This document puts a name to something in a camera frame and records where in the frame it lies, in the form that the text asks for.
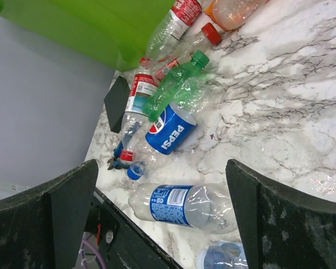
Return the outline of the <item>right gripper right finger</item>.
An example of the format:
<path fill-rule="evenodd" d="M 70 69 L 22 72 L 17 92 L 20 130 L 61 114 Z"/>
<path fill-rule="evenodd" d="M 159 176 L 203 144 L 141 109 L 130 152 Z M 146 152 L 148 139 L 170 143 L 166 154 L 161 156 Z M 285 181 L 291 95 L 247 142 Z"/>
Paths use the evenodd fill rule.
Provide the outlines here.
<path fill-rule="evenodd" d="M 225 173 L 249 268 L 336 268 L 336 202 L 235 159 Z"/>

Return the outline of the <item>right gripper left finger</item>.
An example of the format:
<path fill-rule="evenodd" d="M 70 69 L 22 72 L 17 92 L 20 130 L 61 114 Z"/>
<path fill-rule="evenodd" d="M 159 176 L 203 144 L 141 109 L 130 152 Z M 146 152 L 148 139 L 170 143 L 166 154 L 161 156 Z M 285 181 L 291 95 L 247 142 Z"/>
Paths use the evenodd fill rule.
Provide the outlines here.
<path fill-rule="evenodd" d="M 0 268 L 74 268 L 97 177 L 90 160 L 0 200 Z"/>

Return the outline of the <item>blue label water bottle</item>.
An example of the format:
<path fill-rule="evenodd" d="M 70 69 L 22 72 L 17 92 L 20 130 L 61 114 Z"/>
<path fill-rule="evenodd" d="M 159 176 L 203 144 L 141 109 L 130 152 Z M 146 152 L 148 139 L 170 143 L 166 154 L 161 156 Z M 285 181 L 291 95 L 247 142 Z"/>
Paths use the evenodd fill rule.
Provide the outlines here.
<path fill-rule="evenodd" d="M 130 195 L 128 204 L 140 220 L 188 226 L 211 234 L 237 230 L 229 190 L 223 184 L 143 183 Z"/>

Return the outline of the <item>crushed orange label bottle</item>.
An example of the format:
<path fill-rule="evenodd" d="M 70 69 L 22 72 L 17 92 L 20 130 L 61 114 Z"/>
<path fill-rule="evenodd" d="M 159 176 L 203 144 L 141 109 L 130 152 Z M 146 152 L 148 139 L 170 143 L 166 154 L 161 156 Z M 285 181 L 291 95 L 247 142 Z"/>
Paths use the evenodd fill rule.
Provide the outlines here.
<path fill-rule="evenodd" d="M 247 19 L 267 0 L 213 0 L 201 1 L 202 10 L 220 28 L 232 31 L 242 26 Z"/>

